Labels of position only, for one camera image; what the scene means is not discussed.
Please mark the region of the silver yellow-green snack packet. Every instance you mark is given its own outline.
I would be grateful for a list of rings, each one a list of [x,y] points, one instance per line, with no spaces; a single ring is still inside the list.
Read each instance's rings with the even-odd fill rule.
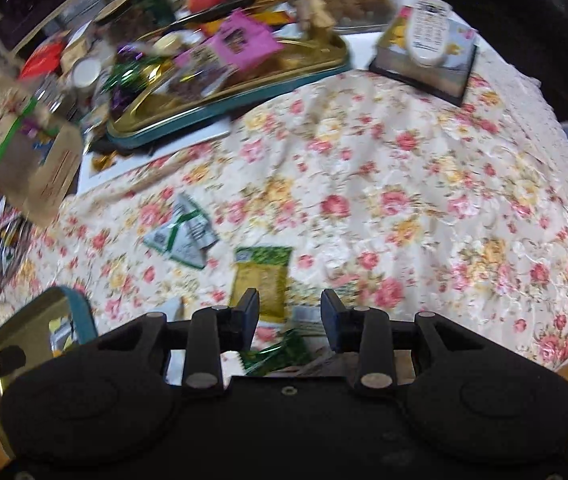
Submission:
[[[52,318],[48,324],[52,356],[57,358],[78,344],[74,321],[70,315]]]

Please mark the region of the gold tin tray with snacks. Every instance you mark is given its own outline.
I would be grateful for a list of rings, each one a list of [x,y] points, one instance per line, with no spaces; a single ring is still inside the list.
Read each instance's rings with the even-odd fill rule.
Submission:
[[[233,74],[210,96],[185,98],[170,89],[176,70],[151,84],[119,118],[107,122],[113,144],[130,150],[209,119],[267,101],[351,68],[346,41],[335,32],[281,38],[282,50],[245,75]]]

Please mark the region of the green foil candy wrapper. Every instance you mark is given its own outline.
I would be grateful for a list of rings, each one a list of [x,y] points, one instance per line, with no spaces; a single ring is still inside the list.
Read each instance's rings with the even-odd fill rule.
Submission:
[[[312,361],[303,337],[292,328],[282,339],[260,351],[243,351],[239,354],[245,374],[263,377],[288,367],[301,367]]]

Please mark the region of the yellow green snack packet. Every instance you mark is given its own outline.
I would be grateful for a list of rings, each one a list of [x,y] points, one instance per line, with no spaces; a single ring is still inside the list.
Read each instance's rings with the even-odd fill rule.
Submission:
[[[229,305],[237,306],[249,288],[260,296],[259,319],[267,323],[286,321],[288,268],[293,248],[283,246],[238,247],[235,250],[235,278]]]

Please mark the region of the white green triangular packet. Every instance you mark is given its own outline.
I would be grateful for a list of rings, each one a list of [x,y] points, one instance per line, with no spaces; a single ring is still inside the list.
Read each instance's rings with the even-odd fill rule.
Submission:
[[[208,214],[186,194],[177,196],[170,219],[143,237],[146,247],[197,270],[218,240]]]

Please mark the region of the floral tablecloth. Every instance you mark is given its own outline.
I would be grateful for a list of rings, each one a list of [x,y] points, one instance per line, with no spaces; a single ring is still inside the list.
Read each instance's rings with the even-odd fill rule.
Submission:
[[[186,194],[218,243],[203,270],[146,247]],[[538,84],[478,55],[452,106],[363,70],[266,102],[219,141],[64,201],[0,295],[0,326],[52,285],[100,332],[173,297],[224,304],[238,247],[293,248],[290,299],[409,320],[436,311],[549,368],[568,362],[568,139]]]

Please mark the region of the empty gold tin tray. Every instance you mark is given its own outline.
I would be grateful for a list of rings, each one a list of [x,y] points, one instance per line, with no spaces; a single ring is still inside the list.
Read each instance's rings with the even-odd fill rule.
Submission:
[[[10,383],[23,372],[30,370],[54,356],[50,324],[56,321],[69,321],[72,330],[72,344],[85,344],[98,336],[89,301],[78,290],[66,286],[53,286],[45,289],[18,310],[0,326],[0,350],[17,346],[26,356],[24,366],[12,374],[0,378],[0,401]],[[0,423],[0,442],[9,458],[13,452]]]

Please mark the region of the yellow cartoon tissue box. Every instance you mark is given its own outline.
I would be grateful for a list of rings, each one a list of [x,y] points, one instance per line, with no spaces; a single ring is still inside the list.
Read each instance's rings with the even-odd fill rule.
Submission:
[[[415,0],[379,37],[369,70],[459,106],[477,51],[477,32],[448,3]]]

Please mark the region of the pink snack bag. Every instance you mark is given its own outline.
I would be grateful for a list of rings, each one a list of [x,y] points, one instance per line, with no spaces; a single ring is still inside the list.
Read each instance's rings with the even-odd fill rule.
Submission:
[[[225,65],[231,65],[239,72],[261,65],[284,49],[269,26],[254,20],[242,10],[229,14],[205,42],[205,46]]]

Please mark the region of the kraft paper cereal bag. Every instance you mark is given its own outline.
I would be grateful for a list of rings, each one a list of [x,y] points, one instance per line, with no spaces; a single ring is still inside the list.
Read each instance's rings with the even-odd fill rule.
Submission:
[[[0,71],[0,193],[37,226],[57,216],[83,153],[80,130]]]

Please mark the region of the white jar lid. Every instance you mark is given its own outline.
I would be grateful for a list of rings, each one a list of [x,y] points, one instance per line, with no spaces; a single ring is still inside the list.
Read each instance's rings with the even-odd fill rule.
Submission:
[[[80,58],[71,70],[72,85],[79,91],[93,89],[101,75],[102,63],[98,58]]]

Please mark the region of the white remote control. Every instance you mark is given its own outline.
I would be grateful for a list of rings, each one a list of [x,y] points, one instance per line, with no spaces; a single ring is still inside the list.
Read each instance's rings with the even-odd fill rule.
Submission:
[[[415,0],[406,24],[406,50],[414,63],[439,66],[448,47],[451,6],[442,0]]]

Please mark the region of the orange red snack bag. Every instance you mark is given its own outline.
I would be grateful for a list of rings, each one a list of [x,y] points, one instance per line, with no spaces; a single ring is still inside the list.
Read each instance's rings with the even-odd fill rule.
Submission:
[[[37,47],[22,66],[18,78],[34,79],[49,74],[59,75],[62,72],[62,54],[65,47],[63,40],[54,40]]]

